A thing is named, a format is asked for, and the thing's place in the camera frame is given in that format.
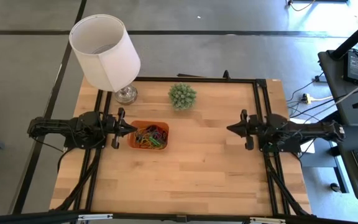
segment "wooden table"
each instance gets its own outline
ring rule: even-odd
[[[92,211],[202,215],[271,215],[263,155],[244,148],[245,139],[226,126],[239,122],[242,109],[256,114],[252,85],[190,83],[198,92],[188,111],[174,111],[168,99],[173,82],[134,82],[139,95],[123,106],[125,121],[163,121],[170,127],[168,146],[160,152],[132,149],[127,136],[120,148],[103,149]],[[288,117],[280,80],[267,80],[272,112]],[[97,89],[83,81],[74,116],[93,111]],[[112,99],[110,113],[121,105]],[[50,208],[59,206],[80,175],[84,150],[74,149],[62,160]],[[310,205],[299,161],[281,154],[285,183],[300,205]],[[86,200],[86,186],[81,207]],[[279,211],[280,191],[276,186]]]

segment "silver lamp base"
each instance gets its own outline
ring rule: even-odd
[[[114,93],[118,103],[122,105],[129,105],[135,102],[137,98],[137,90],[133,85],[125,86],[118,92]]]

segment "gray floor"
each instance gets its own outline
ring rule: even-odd
[[[336,36],[131,37],[142,61],[140,76],[173,77],[187,73],[220,77],[227,69],[232,77],[281,79],[289,98],[294,90],[321,73],[317,53],[335,49],[345,40],[340,37],[358,28],[358,2],[351,3],[351,6],[318,3],[308,10],[295,12],[285,7],[284,0],[93,0],[88,1],[85,16],[112,14],[121,18],[129,30],[300,30],[324,31]],[[0,0],[0,29],[70,29],[79,5],[80,0]],[[9,212],[32,145],[26,135],[27,125],[44,112],[66,44],[65,35],[0,35],[0,141],[6,144],[6,148],[0,150],[0,215]],[[81,80],[81,68],[72,55],[54,118],[71,117]],[[314,84],[296,97],[306,92],[315,98],[330,95],[326,85]],[[306,108],[306,105],[300,106],[300,110]],[[61,146],[63,139],[48,136],[45,142]],[[43,148],[25,212],[48,209],[59,155],[51,148]],[[358,221],[355,196],[327,190],[327,184],[335,182],[333,170],[304,169],[304,173],[314,214]]]

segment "green plant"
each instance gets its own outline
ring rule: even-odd
[[[168,95],[175,110],[185,110],[191,108],[196,102],[196,94],[189,84],[174,84]]]

